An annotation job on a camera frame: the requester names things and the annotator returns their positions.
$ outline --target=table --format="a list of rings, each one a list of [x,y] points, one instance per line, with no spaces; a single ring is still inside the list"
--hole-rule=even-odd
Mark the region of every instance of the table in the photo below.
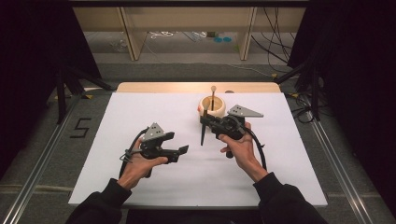
[[[275,172],[282,183],[297,186],[314,206],[326,206],[285,96],[278,86],[275,83],[221,82],[122,83],[111,96],[69,203],[81,203],[93,191],[103,190],[110,177],[117,178],[121,166],[119,157],[124,149],[141,130],[158,122],[166,132],[175,132],[174,139],[163,143],[164,148],[189,145],[189,151],[178,163],[155,167],[151,178],[142,179],[133,189],[134,195],[125,202],[125,207],[257,207],[259,198],[253,182],[234,160],[219,153],[224,144],[206,130],[204,146],[200,146],[201,124],[196,108],[199,100],[210,94],[212,85],[217,86],[217,96],[223,98],[227,109],[240,104],[264,114],[262,119],[247,121],[265,144],[269,172]]]

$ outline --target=wooden stick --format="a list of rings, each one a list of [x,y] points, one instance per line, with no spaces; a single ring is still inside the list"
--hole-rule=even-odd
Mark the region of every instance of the wooden stick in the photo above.
[[[210,105],[210,100],[209,100],[209,98],[206,97],[206,98],[202,101],[202,106],[204,107],[204,115],[203,115],[203,117],[206,117],[206,116],[207,116],[207,109],[209,108],[209,105]],[[205,129],[206,129],[206,126],[205,126],[204,124],[202,124],[202,130],[201,130],[201,146],[204,144]]]
[[[215,91],[216,86],[212,86],[212,111],[215,109]]]

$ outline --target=person's right hand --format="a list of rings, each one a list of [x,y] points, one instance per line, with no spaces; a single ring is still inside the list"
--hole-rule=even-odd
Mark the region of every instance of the person's right hand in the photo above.
[[[251,129],[250,123],[246,122],[245,126]],[[239,140],[233,140],[231,137],[221,134],[219,135],[219,140],[227,144],[227,147],[222,148],[220,151],[231,151],[235,156],[238,166],[244,170],[254,182],[258,182],[268,175],[268,172],[262,168],[262,165],[254,156],[253,138],[249,133],[245,133]]]

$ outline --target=metal rail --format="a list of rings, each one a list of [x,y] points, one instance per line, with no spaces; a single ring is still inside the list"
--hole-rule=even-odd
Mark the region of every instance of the metal rail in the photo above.
[[[24,183],[16,200],[10,206],[6,218],[3,221],[4,224],[15,224],[18,223],[18,221],[20,220],[26,205],[29,203],[32,194],[35,191],[35,186],[37,185],[38,181],[40,180],[40,177],[42,176],[44,170],[46,169],[53,151],[58,146],[60,137],[64,132],[64,128],[66,127],[70,119],[70,115],[72,114],[80,98],[81,95],[76,95],[72,97],[72,102],[70,103],[70,106],[67,109],[67,113],[64,117],[64,120],[62,121],[62,123],[56,125],[55,130],[53,131],[46,147],[44,148],[40,158],[35,164],[35,168],[33,169],[32,173],[30,173],[29,177]]]
[[[307,116],[310,119],[313,118],[313,115],[311,113],[307,113]],[[361,199],[361,196],[359,195],[351,179],[349,178],[343,163],[338,158],[337,153],[332,147],[332,142],[324,131],[320,121],[313,119],[311,124],[359,223],[373,223],[370,215],[368,214],[364,201]]]

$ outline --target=blue object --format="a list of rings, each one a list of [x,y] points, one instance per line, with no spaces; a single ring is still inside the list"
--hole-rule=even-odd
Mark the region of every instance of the blue object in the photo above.
[[[221,41],[222,41],[222,38],[220,38],[220,37],[215,37],[215,42],[217,42],[217,43],[220,43]]]
[[[231,42],[231,38],[228,36],[224,37],[223,40],[224,42]]]

